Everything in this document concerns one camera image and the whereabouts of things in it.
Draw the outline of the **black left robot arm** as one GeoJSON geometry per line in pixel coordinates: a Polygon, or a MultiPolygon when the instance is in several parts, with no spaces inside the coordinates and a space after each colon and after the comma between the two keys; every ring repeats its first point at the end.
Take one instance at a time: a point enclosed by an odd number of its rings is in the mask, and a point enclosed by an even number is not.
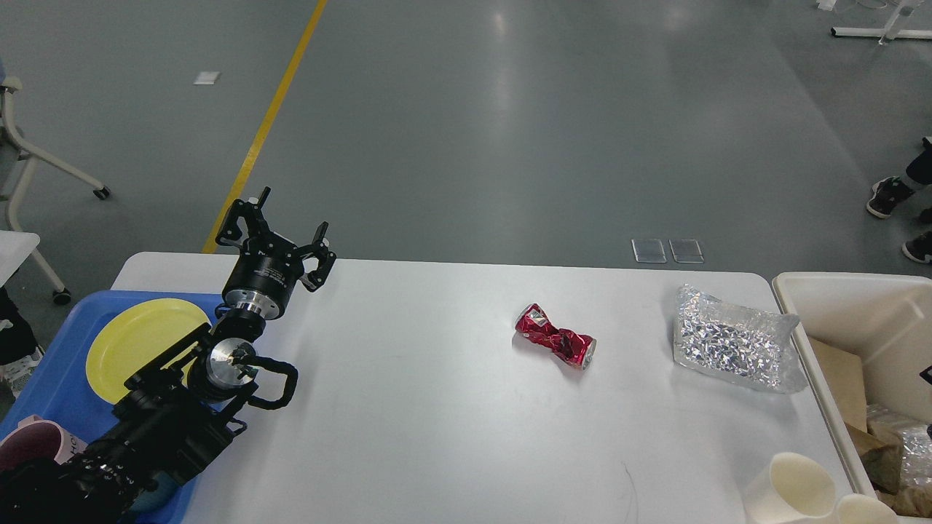
{"type": "Polygon", "coordinates": [[[64,462],[30,458],[2,471],[4,523],[117,523],[167,475],[184,485],[247,429],[237,412],[289,405],[299,371],[257,354],[266,324],[284,315],[297,283],[323,287],[337,259],[317,227],[307,245],[273,232],[270,188],[233,200],[217,245],[239,255],[215,324],[201,324],[138,368],[113,407],[116,424],[64,462]]]}

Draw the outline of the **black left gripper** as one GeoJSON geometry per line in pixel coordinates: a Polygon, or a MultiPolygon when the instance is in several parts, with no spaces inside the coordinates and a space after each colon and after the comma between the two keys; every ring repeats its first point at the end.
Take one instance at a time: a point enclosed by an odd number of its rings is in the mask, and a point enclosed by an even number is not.
{"type": "Polygon", "coordinates": [[[255,312],[263,319],[284,315],[294,286],[300,282],[313,293],[325,285],[337,255],[329,247],[329,222],[322,222],[309,245],[296,247],[288,258],[273,258],[283,249],[283,237],[269,227],[263,206],[271,188],[263,188],[257,198],[234,199],[221,220],[216,244],[240,252],[222,290],[224,305],[255,312]],[[304,262],[313,258],[317,266],[305,271],[304,262]]]}

